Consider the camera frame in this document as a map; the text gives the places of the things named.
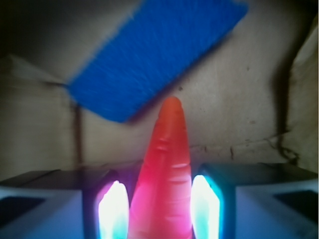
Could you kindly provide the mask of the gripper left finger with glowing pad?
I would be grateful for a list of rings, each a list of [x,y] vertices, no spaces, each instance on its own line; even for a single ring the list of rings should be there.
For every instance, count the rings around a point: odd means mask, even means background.
[[[115,170],[30,171],[0,183],[3,239],[125,239],[128,224]]]

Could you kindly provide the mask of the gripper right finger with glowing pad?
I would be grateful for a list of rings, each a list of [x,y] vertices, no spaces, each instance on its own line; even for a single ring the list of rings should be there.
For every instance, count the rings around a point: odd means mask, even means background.
[[[319,176],[288,163],[204,163],[191,188],[196,239],[316,239]]]

